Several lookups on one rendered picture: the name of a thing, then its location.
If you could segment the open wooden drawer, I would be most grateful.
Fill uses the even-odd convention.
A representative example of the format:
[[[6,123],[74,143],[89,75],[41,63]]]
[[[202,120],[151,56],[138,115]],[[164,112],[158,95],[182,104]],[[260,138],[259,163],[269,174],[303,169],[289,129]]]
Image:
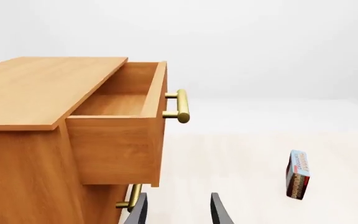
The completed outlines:
[[[67,118],[83,184],[159,185],[166,91],[165,62],[125,63]]]

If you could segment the wooden cabinet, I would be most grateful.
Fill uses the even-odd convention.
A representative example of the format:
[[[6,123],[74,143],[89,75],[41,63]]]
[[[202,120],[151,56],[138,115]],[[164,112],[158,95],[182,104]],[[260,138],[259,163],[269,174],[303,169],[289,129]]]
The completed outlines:
[[[66,119],[126,57],[0,62],[0,224],[100,224],[111,187],[84,187]]]

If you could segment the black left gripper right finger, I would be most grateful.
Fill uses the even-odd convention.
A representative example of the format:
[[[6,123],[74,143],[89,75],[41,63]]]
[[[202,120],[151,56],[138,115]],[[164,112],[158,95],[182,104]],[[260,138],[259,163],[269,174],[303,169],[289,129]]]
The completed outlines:
[[[219,194],[216,192],[211,194],[210,210],[213,224],[233,224],[233,221],[227,213]]]

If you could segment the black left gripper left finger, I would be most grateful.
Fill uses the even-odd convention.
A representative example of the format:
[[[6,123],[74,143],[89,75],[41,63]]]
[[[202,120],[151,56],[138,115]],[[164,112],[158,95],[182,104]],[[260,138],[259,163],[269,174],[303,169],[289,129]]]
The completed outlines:
[[[139,199],[126,218],[124,224],[145,224],[147,219],[148,200],[147,194],[141,193]]]

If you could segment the chocolate pudding box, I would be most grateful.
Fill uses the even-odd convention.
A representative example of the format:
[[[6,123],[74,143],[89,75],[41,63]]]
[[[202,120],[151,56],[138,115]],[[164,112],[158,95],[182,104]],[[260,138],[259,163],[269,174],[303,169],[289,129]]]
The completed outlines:
[[[292,150],[286,169],[287,196],[302,200],[309,180],[310,168],[306,153],[303,151]]]

